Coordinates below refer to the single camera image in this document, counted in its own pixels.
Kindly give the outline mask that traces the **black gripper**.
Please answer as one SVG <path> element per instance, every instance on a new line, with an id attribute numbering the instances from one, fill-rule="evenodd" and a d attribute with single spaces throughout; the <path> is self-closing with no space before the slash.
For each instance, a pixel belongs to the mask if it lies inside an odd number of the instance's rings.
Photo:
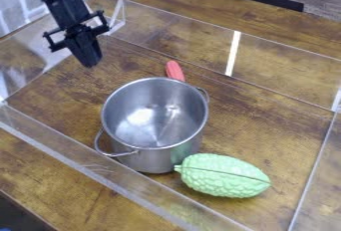
<path id="1" fill-rule="evenodd" d="M 104 12 L 89 12 L 82 0 L 43 0 L 57 28 L 43 33 L 53 52 L 68 48 L 85 67 L 101 60 L 96 37 L 109 30 Z"/>

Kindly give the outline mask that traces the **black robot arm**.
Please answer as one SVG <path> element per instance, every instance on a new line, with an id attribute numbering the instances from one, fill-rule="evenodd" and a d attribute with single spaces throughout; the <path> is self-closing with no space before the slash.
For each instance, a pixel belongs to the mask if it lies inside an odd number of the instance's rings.
<path id="1" fill-rule="evenodd" d="M 102 58 L 97 36 L 109 31 L 104 11 L 90 13 L 84 0 L 41 0 L 56 21 L 57 28 L 42 34 L 49 49 L 68 48 L 84 67 L 93 67 Z"/>

